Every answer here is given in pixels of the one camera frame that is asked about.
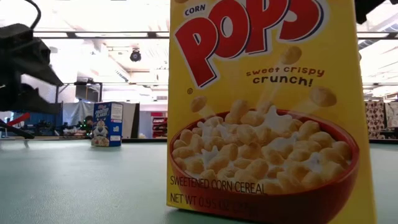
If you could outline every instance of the table surface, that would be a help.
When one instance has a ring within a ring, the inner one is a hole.
[[[371,149],[379,223],[398,223],[398,146]],[[164,143],[0,142],[3,224],[244,223],[167,207],[165,185]]]

